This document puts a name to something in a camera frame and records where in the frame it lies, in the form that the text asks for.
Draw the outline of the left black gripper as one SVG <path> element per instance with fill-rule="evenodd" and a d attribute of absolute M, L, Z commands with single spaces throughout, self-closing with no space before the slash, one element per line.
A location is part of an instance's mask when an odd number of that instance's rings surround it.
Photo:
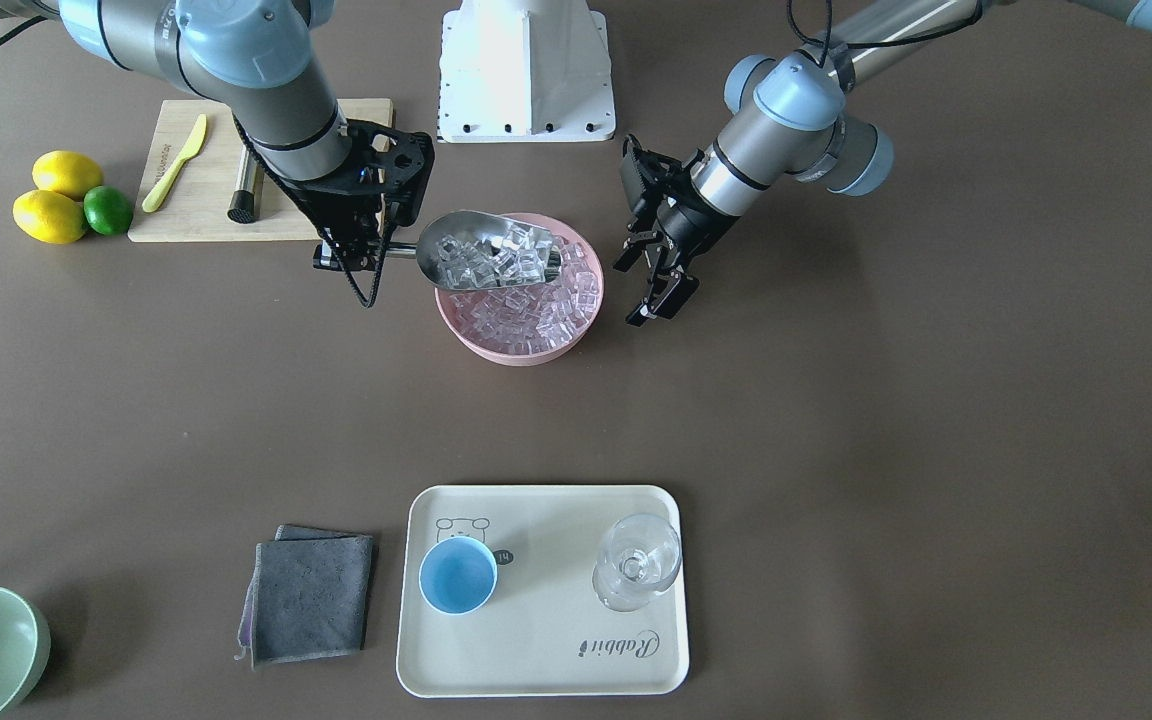
<path fill-rule="evenodd" d="M 628 272 L 637 256 L 653 243 L 669 251 L 666 270 L 650 270 L 643 300 L 626 316 L 626 323 L 632 327 L 675 318 L 700 281 L 685 270 L 673 268 L 708 252 L 736 222 L 735 217 L 713 209 L 696 190 L 691 170 L 703 158 L 703 152 L 696 150 L 680 161 L 644 149 L 634 135 L 623 138 L 620 179 L 632 219 L 613 268 Z"/>

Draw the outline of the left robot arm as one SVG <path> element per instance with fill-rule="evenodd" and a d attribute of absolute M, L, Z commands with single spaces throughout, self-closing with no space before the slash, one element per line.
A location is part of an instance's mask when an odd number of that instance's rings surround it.
<path fill-rule="evenodd" d="M 993 9 L 992 1 L 873 1 L 844 20 L 827 8 L 823 29 L 809 35 L 794 3 L 785 3 L 797 46 L 782 58 L 753 54 L 733 65 L 723 81 L 730 119 L 707 146 L 672 158 L 627 135 L 620 181 L 630 219 L 613 268 L 644 266 L 646 282 L 626 323 L 675 318 L 698 291 L 694 263 L 778 179 L 849 197 L 881 187 L 895 161 L 893 143 L 882 128 L 847 111 L 849 94 Z"/>

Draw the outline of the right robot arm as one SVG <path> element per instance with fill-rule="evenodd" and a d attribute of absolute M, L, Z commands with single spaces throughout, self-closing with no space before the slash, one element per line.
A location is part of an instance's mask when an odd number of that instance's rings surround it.
<path fill-rule="evenodd" d="M 238 138 L 321 240 L 316 264 L 379 273 L 416 222 L 433 141 L 347 118 L 312 29 L 332 1 L 0 1 L 0 18 L 58 20 L 82 50 L 232 111 Z"/>

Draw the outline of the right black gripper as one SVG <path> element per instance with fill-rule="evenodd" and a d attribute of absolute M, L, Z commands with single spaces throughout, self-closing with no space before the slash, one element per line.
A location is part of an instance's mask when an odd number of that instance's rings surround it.
<path fill-rule="evenodd" d="M 317 270 L 378 272 L 399 227 L 410 227 L 435 161 L 429 132 L 347 120 L 347 156 L 320 179 L 283 179 L 285 192 L 314 225 Z"/>

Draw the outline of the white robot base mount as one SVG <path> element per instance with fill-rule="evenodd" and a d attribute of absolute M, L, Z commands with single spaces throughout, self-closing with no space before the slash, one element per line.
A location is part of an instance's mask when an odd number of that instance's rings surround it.
<path fill-rule="evenodd" d="M 609 141 L 617 129 L 607 18 L 585 1 L 462 1 L 442 17 L 435 137 Z"/>

